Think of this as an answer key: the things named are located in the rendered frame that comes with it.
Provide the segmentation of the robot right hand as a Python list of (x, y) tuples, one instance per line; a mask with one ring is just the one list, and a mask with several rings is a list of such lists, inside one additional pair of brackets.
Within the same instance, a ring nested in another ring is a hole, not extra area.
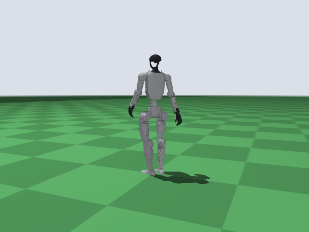
[(176, 120), (175, 122), (178, 120), (177, 126), (180, 125), (182, 123), (182, 119), (181, 119), (181, 115), (179, 114), (179, 108), (176, 108), (177, 112), (174, 112), (176, 114)]

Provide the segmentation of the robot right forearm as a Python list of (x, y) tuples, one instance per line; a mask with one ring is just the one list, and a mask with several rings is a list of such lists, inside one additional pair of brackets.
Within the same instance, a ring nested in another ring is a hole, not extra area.
[(170, 100), (171, 100), (171, 104), (172, 104), (173, 111), (174, 111), (174, 112), (177, 112), (177, 111), (176, 111), (176, 108), (178, 108), (178, 105), (177, 105), (177, 102), (176, 102), (175, 94), (174, 94), (174, 96), (173, 96)]

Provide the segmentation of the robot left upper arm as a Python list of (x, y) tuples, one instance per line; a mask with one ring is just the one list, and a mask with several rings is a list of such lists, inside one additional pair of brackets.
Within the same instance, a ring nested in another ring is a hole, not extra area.
[(142, 88), (144, 84), (144, 80), (146, 80), (148, 73), (140, 73), (138, 76), (138, 83), (137, 83), (137, 96), (142, 94)]

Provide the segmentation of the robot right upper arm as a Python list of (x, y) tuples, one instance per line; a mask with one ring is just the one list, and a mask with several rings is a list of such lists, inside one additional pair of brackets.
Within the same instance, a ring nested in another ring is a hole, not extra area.
[(171, 82), (171, 76), (169, 74), (165, 74), (165, 81), (166, 81), (166, 86), (168, 89), (167, 95), (168, 97), (173, 97), (174, 96), (173, 86)]

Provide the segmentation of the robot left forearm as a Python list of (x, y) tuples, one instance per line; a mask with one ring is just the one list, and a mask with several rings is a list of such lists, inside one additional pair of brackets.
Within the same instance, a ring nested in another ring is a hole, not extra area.
[(138, 93), (137, 90), (135, 90), (131, 103), (129, 104), (130, 107), (132, 107), (133, 105), (134, 106), (136, 105), (137, 100), (139, 99), (139, 96), (137, 96), (137, 93)]

